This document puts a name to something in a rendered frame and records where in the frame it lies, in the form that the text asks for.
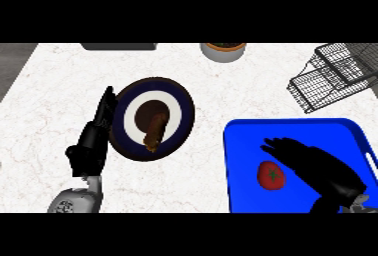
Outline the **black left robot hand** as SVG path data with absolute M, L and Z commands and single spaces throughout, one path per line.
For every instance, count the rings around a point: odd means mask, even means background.
M 95 118 L 85 126 L 77 144 L 66 151 L 74 177 L 102 174 L 117 104 L 114 88 L 108 86 L 98 104 Z

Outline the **blue tray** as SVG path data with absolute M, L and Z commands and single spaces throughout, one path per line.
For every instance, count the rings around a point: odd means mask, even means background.
M 361 126 L 348 118 L 237 119 L 223 132 L 229 209 L 234 213 L 306 213 L 319 194 L 290 169 L 286 186 L 259 184 L 260 163 L 274 157 L 262 150 L 266 139 L 291 138 L 331 153 L 356 171 L 368 186 L 367 207 L 378 208 L 378 157 Z

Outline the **brown food piece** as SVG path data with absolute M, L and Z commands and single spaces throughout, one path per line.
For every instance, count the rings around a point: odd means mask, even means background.
M 160 143 L 163 141 L 167 123 L 167 115 L 164 113 L 156 114 L 150 123 L 147 136 L 144 138 L 144 144 L 153 153 L 157 152 Z

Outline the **red tomato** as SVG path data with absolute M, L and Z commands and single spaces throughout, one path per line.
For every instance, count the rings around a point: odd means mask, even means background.
M 287 183 L 287 176 L 280 165 L 272 161 L 263 161 L 257 170 L 257 181 L 266 190 L 281 190 Z

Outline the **grey pot with orange rim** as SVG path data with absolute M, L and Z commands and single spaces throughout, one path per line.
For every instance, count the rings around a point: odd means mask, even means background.
M 244 55 L 247 44 L 241 43 L 234 47 L 225 48 L 212 43 L 200 44 L 204 56 L 215 62 L 231 63 L 237 61 Z

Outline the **dark grey flat appliance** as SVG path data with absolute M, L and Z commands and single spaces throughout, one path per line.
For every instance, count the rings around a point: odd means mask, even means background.
M 86 50 L 92 51 L 151 51 L 157 43 L 82 43 Z

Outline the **dark blue round plate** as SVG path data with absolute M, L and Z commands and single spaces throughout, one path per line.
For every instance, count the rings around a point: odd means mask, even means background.
M 117 152 L 130 160 L 154 161 L 184 145 L 194 127 L 195 105 L 185 87 L 172 79 L 151 77 L 133 82 L 117 95 L 119 105 L 110 133 Z M 166 112 L 169 120 L 157 152 L 144 144 L 153 116 Z

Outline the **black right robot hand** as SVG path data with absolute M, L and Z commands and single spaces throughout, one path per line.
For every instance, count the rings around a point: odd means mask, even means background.
M 340 207 L 352 207 L 367 185 L 356 171 L 333 154 L 291 138 L 266 138 L 262 150 L 319 193 L 312 214 L 337 214 Z

